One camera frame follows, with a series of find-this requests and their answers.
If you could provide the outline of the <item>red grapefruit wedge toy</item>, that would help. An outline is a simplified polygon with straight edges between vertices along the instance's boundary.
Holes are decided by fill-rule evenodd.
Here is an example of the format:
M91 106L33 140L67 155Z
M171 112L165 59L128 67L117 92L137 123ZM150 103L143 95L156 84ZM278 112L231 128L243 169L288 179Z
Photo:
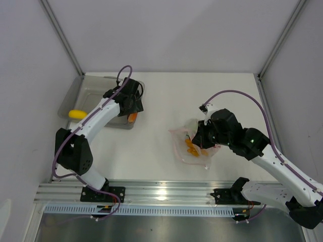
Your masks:
M137 119L138 113L132 113L128 116L128 122L134 123Z

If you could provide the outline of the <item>grey translucent plastic tray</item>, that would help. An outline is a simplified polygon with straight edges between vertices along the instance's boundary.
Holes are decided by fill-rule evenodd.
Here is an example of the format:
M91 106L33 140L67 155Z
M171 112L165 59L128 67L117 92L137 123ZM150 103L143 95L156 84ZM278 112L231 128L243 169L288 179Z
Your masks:
M109 89L117 85L114 76L78 76L70 86L62 104L58 109L58 116L70 122L79 122L79 119L69 117L72 109L90 113L100 102Z

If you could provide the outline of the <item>yellow lemon toy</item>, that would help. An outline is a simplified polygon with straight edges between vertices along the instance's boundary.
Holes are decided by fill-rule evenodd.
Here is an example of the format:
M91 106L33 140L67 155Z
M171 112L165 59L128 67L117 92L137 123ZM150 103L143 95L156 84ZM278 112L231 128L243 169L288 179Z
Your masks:
M87 113L82 110L73 109L69 111L68 116L73 119L84 119Z

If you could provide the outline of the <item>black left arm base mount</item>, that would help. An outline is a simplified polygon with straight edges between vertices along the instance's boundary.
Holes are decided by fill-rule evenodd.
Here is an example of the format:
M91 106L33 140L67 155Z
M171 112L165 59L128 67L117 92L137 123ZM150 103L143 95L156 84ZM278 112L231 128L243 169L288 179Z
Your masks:
M125 187L109 187L108 190L109 193L116 195L120 199L121 203L124 202L125 191ZM112 203L117 202L118 200L113 196L103 194L100 192L95 192L88 187L83 187L80 196L80 201L92 203Z

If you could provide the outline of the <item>clear pink zip top bag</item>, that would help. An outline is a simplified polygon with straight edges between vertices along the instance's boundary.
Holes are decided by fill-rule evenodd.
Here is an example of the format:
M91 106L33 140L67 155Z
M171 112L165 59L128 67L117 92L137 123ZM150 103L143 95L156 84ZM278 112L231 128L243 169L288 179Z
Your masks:
M173 140L175 157L186 165L202 166L209 170L212 157L220 150L220 145L201 149L192 143L197 134L198 119L189 119L179 128L169 130Z

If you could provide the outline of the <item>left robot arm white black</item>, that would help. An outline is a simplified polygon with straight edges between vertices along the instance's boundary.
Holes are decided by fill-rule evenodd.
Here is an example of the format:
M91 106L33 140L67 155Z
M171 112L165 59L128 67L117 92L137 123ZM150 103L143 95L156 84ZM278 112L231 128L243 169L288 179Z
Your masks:
M142 112L143 91L139 81L130 78L117 81L117 86L107 90L96 107L73 128L56 132L53 166L59 164L92 187L91 194L97 201L105 201L110 190L108 179L93 164L90 143L112 119Z

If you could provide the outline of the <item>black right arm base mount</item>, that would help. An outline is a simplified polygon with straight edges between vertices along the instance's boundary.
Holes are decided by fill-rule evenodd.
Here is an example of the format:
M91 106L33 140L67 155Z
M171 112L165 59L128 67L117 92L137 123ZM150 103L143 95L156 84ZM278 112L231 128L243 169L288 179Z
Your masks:
M248 205L253 203L254 205L260 205L260 202L251 201L244 198L242 195L242 189L214 189L210 193L217 205Z

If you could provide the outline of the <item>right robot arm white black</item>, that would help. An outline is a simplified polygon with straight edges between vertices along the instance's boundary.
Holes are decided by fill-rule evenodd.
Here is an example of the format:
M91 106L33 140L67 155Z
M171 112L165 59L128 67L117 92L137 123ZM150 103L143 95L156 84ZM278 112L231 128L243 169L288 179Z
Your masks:
M258 202L280 209L296 223L314 229L322 223L322 184L303 173L281 154L273 142L255 128L243 128L227 109L211 104L200 106L204 120L198 122L192 143L208 149L227 146L234 154L260 166L272 175L283 189L275 189L240 177L230 187L235 204Z

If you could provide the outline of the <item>orange ginger root toy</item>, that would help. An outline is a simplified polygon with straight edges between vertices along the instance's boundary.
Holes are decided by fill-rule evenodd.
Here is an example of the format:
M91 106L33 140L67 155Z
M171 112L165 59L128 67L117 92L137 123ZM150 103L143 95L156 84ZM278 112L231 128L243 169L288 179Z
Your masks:
M195 157L199 157L200 155L203 156L208 156L208 152L205 149L200 149L197 148L190 139L186 139L185 143L188 147L187 152L190 153L191 155L195 156Z

